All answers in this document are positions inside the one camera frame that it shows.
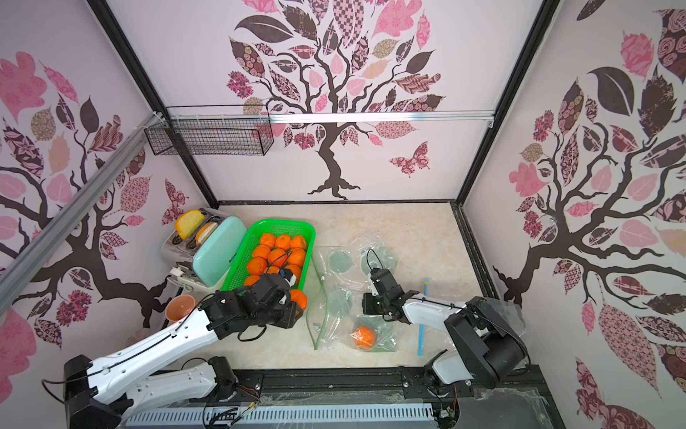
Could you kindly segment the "blue zip clear bag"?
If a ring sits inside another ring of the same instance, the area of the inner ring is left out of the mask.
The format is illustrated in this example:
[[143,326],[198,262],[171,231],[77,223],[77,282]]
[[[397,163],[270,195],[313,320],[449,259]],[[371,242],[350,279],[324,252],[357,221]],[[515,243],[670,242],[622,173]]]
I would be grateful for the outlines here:
[[[417,341],[417,355],[419,357],[428,358],[443,350],[455,350],[445,321],[449,316],[466,310],[467,305],[465,301],[457,300],[456,296],[451,295],[451,293],[452,290],[448,287],[432,285],[432,282],[425,278],[423,286],[420,287],[420,293],[407,301],[409,305],[407,319],[413,325],[419,325]],[[530,348],[532,338],[527,332],[520,307],[503,300],[483,299],[518,335],[525,346]]]

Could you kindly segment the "orange toast slice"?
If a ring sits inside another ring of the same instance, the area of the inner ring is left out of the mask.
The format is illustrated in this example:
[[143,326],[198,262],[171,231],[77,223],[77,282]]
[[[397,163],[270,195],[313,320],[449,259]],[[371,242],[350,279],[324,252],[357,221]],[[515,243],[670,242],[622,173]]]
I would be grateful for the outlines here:
[[202,244],[204,244],[207,241],[207,239],[214,233],[217,227],[218,223],[216,222],[208,222],[205,225],[203,225],[196,234],[196,245],[201,246]]

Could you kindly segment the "aluminium rail wall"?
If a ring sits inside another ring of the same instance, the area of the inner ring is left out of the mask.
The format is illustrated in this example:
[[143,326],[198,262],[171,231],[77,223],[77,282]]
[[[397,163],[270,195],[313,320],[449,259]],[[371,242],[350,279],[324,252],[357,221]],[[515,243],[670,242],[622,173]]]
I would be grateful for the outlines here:
[[383,122],[429,122],[429,121],[486,121],[492,122],[494,111],[462,110],[432,112],[388,113],[320,113],[320,114],[270,114],[271,123],[383,123]]
[[37,272],[48,262],[48,259],[62,245],[76,228],[76,225],[96,205],[100,196],[116,177],[139,153],[146,144],[147,128],[162,121],[162,114],[151,113],[139,127],[130,134],[121,147],[107,160],[105,165],[96,170],[80,191],[69,203],[48,222],[39,237],[14,259],[9,268],[1,275],[1,311],[5,312],[21,291],[30,283]]

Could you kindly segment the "green plastic basket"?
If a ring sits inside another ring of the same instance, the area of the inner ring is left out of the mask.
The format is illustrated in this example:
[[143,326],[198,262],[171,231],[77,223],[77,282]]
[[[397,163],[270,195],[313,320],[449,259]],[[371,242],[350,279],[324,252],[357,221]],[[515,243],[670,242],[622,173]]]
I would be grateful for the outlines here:
[[313,255],[316,230],[294,220],[264,219],[252,225],[227,273],[222,291],[253,286],[260,275],[294,269],[294,289],[303,291]]

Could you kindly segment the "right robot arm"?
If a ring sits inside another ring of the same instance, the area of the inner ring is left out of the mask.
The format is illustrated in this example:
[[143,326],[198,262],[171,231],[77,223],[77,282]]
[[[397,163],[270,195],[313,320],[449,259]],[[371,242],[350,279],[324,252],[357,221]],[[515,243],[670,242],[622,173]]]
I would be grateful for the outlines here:
[[452,351],[443,351],[427,365],[430,379],[439,385],[475,381],[493,389],[523,362],[529,363],[525,342],[485,298],[449,302],[417,291],[376,294],[367,292],[363,313],[386,322],[424,325],[444,332]]

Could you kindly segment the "eleventh orange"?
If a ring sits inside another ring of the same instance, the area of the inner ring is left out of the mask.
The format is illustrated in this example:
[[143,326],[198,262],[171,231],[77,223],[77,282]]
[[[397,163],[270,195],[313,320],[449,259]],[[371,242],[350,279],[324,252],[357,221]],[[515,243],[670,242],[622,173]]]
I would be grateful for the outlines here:
[[290,300],[295,302],[302,311],[307,309],[308,299],[307,295],[298,289],[291,290],[289,292]]

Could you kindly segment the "green zip bag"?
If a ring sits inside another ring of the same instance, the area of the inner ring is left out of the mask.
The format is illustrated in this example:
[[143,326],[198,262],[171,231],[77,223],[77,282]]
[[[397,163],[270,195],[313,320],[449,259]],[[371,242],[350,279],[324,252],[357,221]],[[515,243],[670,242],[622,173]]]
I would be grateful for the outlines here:
[[376,232],[368,232],[348,244],[314,248],[317,277],[327,291],[377,294],[371,271],[388,269],[395,273],[399,256]]
[[[308,308],[305,325],[315,350],[346,346],[365,353],[391,353],[399,349],[399,333],[381,316],[366,316],[362,311],[363,294],[327,291],[319,286],[307,291]],[[375,330],[376,342],[371,350],[355,345],[352,334],[360,325]]]

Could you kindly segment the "yellow bread slice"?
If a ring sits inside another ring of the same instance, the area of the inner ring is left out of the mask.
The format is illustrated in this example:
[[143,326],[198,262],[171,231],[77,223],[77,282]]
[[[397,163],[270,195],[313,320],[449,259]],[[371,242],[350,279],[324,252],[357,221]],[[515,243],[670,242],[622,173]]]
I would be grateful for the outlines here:
[[205,214],[199,210],[191,210],[182,214],[175,221],[175,231],[179,238],[184,241],[205,221]]

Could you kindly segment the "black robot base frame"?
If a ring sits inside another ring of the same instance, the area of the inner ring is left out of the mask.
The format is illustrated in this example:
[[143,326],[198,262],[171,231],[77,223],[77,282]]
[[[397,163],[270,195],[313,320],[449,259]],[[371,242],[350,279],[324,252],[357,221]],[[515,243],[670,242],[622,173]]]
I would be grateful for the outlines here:
[[314,424],[229,428],[562,428],[539,368],[511,375],[494,389],[475,381],[440,386],[421,366],[399,368],[242,369],[230,397],[182,400],[156,409],[286,405],[432,406],[432,423]]

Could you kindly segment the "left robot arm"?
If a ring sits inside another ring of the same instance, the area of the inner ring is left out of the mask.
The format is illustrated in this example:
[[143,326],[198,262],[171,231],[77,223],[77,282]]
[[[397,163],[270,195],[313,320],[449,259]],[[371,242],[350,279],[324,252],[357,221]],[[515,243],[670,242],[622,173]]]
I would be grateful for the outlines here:
[[304,314],[292,298],[298,277],[289,269],[262,275],[252,286],[209,294],[180,321],[99,359],[79,355],[64,365],[62,404],[70,428],[117,428],[150,409],[208,396],[230,397],[238,379],[227,359],[190,369],[165,367],[249,327],[289,329]]

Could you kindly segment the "aluminium rail left wall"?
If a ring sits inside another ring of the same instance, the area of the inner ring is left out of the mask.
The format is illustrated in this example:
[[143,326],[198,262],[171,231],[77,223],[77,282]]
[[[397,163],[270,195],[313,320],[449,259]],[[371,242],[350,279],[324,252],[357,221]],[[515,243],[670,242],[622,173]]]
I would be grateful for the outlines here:
[[5,312],[21,291],[30,283],[37,272],[48,262],[48,259],[62,245],[76,228],[76,225],[96,205],[100,196],[116,177],[139,153],[146,144],[147,128],[162,121],[162,114],[151,113],[139,127],[130,134],[121,147],[107,160],[105,165],[96,170],[80,191],[69,203],[48,222],[39,237],[14,259],[9,268],[1,275],[1,311]]

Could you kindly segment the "aluminium rail back wall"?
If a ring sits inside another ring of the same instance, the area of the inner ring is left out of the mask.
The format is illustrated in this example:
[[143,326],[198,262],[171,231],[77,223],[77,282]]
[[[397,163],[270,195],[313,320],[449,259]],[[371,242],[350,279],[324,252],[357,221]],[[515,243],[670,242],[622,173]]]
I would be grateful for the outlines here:
[[270,114],[271,123],[383,123],[383,122],[429,122],[429,121],[486,121],[492,122],[494,111],[462,110],[432,112],[388,113],[320,113],[320,114]]

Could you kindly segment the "mint green toaster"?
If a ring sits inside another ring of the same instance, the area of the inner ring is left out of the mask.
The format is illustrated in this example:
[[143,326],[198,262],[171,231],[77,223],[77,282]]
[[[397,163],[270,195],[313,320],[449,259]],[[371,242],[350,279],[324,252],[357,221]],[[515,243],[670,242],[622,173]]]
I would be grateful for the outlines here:
[[[194,210],[203,212],[205,221],[184,241],[174,228],[161,248],[161,257],[193,282],[214,288],[225,279],[248,229],[237,216],[209,208]],[[218,227],[204,244],[197,246],[196,234],[208,222],[216,222]]]

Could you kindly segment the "pink ceramic mug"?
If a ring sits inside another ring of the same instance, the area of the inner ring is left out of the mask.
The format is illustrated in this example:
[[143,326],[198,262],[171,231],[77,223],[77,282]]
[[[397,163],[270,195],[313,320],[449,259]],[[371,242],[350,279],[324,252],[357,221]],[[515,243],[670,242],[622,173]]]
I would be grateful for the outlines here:
[[165,318],[170,324],[175,324],[188,316],[196,308],[196,305],[197,302],[191,295],[182,294],[172,299],[166,306]]

